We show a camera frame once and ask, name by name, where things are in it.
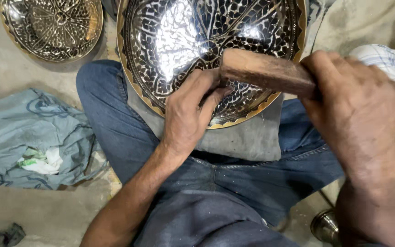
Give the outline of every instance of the gold rim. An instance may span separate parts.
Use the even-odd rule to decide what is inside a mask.
[[[15,45],[19,50],[21,50],[22,52],[24,52],[25,54],[27,54],[27,55],[28,55],[31,59],[33,59],[33,60],[37,60],[37,61],[41,61],[41,62],[48,62],[48,63],[53,63],[53,64],[66,64],[66,63],[70,63],[70,62],[75,62],[75,61],[77,61],[77,60],[79,60],[79,59],[84,58],[87,54],[89,54],[89,53],[94,49],[94,47],[97,45],[98,40],[100,39],[101,32],[102,32],[102,30],[103,30],[103,8],[100,8],[100,11],[99,11],[99,12],[100,12],[100,19],[101,19],[101,25],[100,25],[100,26],[101,26],[101,30],[100,30],[100,35],[97,37],[97,40],[95,41],[95,44],[89,49],[89,51],[88,51],[85,55],[83,55],[83,56],[81,56],[81,57],[79,57],[79,58],[69,59],[69,60],[65,60],[65,61],[61,61],[61,62],[43,59],[43,58],[41,58],[41,57],[36,56],[35,54],[30,53],[27,49],[23,48],[23,47],[21,46],[21,44],[19,44],[19,43],[15,40],[14,35],[10,32],[10,27],[6,24],[6,21],[8,22],[8,20],[6,19],[6,17],[5,17],[4,14],[3,14],[4,8],[3,8],[1,2],[2,2],[2,0],[0,0],[0,18],[1,18],[1,21],[3,22],[3,27],[4,27],[4,29],[6,30],[6,33],[7,33],[8,37],[11,39],[11,41],[14,43],[14,45]]]
[[[129,0],[121,0],[120,1],[120,5],[118,6],[118,18],[117,18],[117,44],[118,44],[118,48],[121,49],[124,45],[124,40],[123,37],[120,34],[121,29],[123,28],[124,25],[124,18],[120,18],[120,16],[122,16],[122,10],[124,10],[124,6],[127,6],[127,2]],[[297,39],[297,45],[299,48],[299,51],[295,54],[293,61],[294,62],[299,62],[301,59],[301,55],[303,53],[304,50],[304,39],[305,39],[305,32],[306,32],[306,28],[307,28],[307,16],[306,16],[306,8],[305,8],[305,3],[304,0],[297,0],[297,5],[298,8],[301,10],[301,15],[298,21],[298,26],[301,29],[301,33],[298,36]],[[130,85],[133,87],[133,89],[135,90],[135,92],[138,94],[138,96],[140,96],[140,98],[147,104],[147,106],[150,107],[150,109],[152,109],[153,111],[155,111],[156,113],[158,113],[160,116],[165,117],[164,113],[162,112],[162,110],[157,107],[156,105],[153,105],[152,102],[150,101],[149,98],[143,96],[143,91],[141,89],[141,87],[133,82],[133,76],[132,73],[130,72],[130,70],[128,70],[126,68],[127,66],[127,58],[126,56],[122,53],[121,51],[118,53],[120,60],[121,60],[121,65],[123,67],[123,71],[127,77],[127,79],[130,82]],[[236,119],[235,121],[228,121],[224,124],[218,124],[215,123],[212,126],[208,126],[207,129],[213,130],[213,129],[220,129],[220,128],[226,128],[229,126],[233,126],[236,124],[240,124],[250,118],[252,118],[253,116],[259,114],[262,110],[266,109],[266,107],[268,107],[272,102],[274,102],[274,100],[281,94],[281,92],[277,92],[274,94],[271,94],[268,97],[268,100],[266,100],[266,102],[262,102],[261,104],[259,104],[259,106],[257,107],[257,110],[255,111],[251,111],[249,112],[246,117],[240,117],[238,119]]]

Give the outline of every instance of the denim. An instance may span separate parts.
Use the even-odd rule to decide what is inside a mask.
[[[119,62],[85,64],[76,84],[94,133],[124,184],[144,165],[159,139],[127,104]],[[241,199],[275,226],[297,202],[343,176],[335,155],[298,99],[283,102],[279,144],[281,159],[271,162],[194,151],[162,184],[153,203],[182,190],[224,192]]]

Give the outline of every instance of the plaid fabric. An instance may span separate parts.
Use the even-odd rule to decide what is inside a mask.
[[[395,81],[395,50],[379,44],[363,45],[350,52],[365,65],[376,65]]]

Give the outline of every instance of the ornate metal plate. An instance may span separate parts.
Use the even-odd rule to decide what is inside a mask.
[[[103,27],[100,0],[0,0],[0,14],[18,48],[47,62],[82,58]]]
[[[299,60],[303,0],[122,0],[118,46],[126,76],[160,115],[165,99],[195,68],[219,66],[224,48]],[[209,128],[243,122],[279,95],[238,81],[213,113]]]

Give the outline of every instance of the metal plate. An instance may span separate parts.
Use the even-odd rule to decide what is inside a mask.
[[[4,27],[32,58],[72,62],[88,54],[100,38],[100,0],[0,0]]]
[[[304,45],[304,1],[122,0],[118,15],[120,59],[130,83],[151,109],[195,69],[219,66],[224,48],[299,60]],[[213,113],[209,128],[243,122],[279,95],[238,81]]]

